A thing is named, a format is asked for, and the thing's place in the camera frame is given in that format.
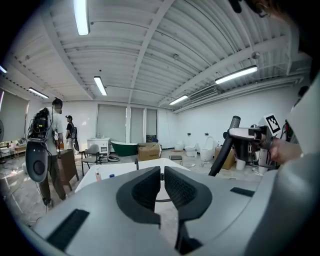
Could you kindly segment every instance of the ceiling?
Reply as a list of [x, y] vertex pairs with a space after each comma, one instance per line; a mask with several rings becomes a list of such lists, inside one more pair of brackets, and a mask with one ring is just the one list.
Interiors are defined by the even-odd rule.
[[[174, 99], [252, 65], [257, 72], [217, 85], [218, 95], [308, 76], [311, 59], [298, 51], [297, 29], [241, 5], [236, 14], [227, 0], [88, 0], [90, 33], [80, 36], [73, 1], [47, 2], [12, 44], [1, 64], [7, 73], [1, 73], [0, 87], [38, 100], [29, 87], [49, 101], [169, 108]], [[251, 58], [253, 52], [260, 58]], [[107, 96], [94, 76], [101, 77]]]

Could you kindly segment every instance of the chair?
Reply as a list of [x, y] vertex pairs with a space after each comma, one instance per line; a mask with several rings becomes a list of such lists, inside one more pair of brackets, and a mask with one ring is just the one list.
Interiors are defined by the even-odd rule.
[[91, 145], [88, 149], [81, 152], [81, 166], [82, 166], [82, 176], [85, 176], [84, 174], [84, 163], [88, 165], [88, 168], [90, 169], [89, 163], [95, 163], [98, 164], [98, 159], [99, 163], [101, 165], [101, 159], [100, 159], [100, 149], [97, 144]]

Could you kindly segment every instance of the white cabinet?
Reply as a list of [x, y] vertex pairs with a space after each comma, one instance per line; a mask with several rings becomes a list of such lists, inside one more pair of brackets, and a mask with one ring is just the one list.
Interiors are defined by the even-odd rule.
[[90, 148], [91, 145], [97, 144], [100, 149], [100, 153], [107, 153], [110, 154], [110, 138], [89, 138], [87, 140], [88, 148]]

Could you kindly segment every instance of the hand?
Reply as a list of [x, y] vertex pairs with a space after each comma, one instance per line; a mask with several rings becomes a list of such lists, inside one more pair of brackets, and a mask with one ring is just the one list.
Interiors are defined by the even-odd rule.
[[299, 144], [290, 143], [280, 138], [273, 138], [269, 152], [271, 160], [280, 164], [296, 159], [302, 154]]

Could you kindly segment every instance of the white t-shirt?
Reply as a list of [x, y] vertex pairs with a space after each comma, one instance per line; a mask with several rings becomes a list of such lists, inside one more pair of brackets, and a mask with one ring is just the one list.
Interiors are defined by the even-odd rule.
[[63, 133], [64, 129], [61, 123], [61, 114], [58, 114], [54, 109], [53, 109], [53, 117], [52, 117], [52, 125], [50, 129], [47, 132], [47, 140], [45, 141], [46, 149], [51, 153], [52, 156], [57, 155], [57, 148], [54, 142], [54, 138], [52, 136], [52, 132], [56, 132], [57, 134]]

